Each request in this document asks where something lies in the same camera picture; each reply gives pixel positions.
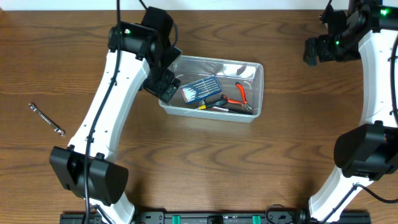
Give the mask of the black yellow screwdriver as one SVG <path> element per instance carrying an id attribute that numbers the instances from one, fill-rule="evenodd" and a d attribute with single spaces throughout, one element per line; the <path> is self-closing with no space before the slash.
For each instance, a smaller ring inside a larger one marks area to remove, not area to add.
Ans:
<path id="1" fill-rule="evenodd" d="M 227 99 L 220 99 L 220 100 L 212 101 L 209 103 L 205 103 L 204 105 L 199 106 L 198 109 L 205 110 L 205 109 L 209 109 L 209 108 L 213 108 L 213 107 L 217 107 L 217 106 L 223 106 L 227 103 L 228 103 Z"/>

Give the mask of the black handled hammer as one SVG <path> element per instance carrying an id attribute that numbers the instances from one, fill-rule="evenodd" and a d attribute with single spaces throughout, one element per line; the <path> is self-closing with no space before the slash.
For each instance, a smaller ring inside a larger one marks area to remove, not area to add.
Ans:
<path id="1" fill-rule="evenodd" d="M 217 107 L 209 108 L 209 109 L 216 109 L 216 110 L 219 110 L 219 111 L 224 111 L 224 112 L 229 112 L 229 113 L 238 113 L 238 114 L 252 115 L 252 113 L 250 111 L 238 110 L 238 109 L 233 109 L 233 108 L 225 108 L 224 105 L 223 106 L 217 106 Z"/>

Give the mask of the silver ring wrench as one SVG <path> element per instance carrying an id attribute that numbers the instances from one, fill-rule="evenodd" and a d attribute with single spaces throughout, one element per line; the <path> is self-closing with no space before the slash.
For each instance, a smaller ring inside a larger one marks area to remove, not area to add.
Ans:
<path id="1" fill-rule="evenodd" d="M 58 135 L 65 136 L 66 132 L 60 126 L 55 124 L 50 118 L 44 115 L 43 112 L 41 112 L 41 110 L 39 110 L 34 103 L 29 103 L 29 108 L 34 113 L 39 115 L 46 123 L 48 123 Z"/>

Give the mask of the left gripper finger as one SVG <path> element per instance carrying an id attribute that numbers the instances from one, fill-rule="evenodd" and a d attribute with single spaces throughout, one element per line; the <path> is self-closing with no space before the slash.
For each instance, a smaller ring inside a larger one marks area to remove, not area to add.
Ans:
<path id="1" fill-rule="evenodd" d="M 164 83 L 160 80 L 145 80 L 144 89 L 147 90 L 152 95 L 156 96 L 160 100 L 167 100 L 168 94 L 166 90 L 168 88 L 168 84 Z"/>
<path id="2" fill-rule="evenodd" d="M 168 103 L 173 98 L 180 85 L 181 81 L 178 78 L 174 78 L 170 83 L 166 84 L 165 89 L 160 95 L 160 100 L 164 103 Z"/>

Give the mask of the blue precision screwdriver set case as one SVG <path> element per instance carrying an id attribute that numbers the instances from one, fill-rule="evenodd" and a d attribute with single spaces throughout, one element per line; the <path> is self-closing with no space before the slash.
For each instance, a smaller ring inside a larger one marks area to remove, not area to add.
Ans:
<path id="1" fill-rule="evenodd" d="M 180 91 L 184 102 L 193 103 L 221 93 L 222 87 L 218 79 L 213 75 L 182 85 Z"/>

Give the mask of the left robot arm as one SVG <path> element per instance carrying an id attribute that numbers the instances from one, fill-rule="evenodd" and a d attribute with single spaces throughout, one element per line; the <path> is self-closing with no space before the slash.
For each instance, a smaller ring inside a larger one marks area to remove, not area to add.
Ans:
<path id="1" fill-rule="evenodd" d="M 169 35 L 170 19 L 140 24 L 118 22 L 109 32 L 103 77 L 90 108 L 66 148 L 54 147 L 50 165 L 62 187 L 86 203 L 78 223 L 134 223 L 136 209 L 126 196 L 129 172 L 115 163 L 124 123 L 137 93 L 163 102 L 180 81 L 170 65 L 181 55 Z"/>

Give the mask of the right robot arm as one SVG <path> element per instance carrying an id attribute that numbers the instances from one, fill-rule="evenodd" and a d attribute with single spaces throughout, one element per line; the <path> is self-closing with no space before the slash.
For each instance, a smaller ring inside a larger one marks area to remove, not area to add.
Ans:
<path id="1" fill-rule="evenodd" d="M 327 4 L 319 18 L 328 32 L 306 40 L 303 60 L 360 60 L 363 110 L 359 126 L 336 140 L 335 166 L 295 223 L 370 223 L 368 213 L 346 207 L 397 170 L 397 6 L 351 0 L 346 11 Z"/>

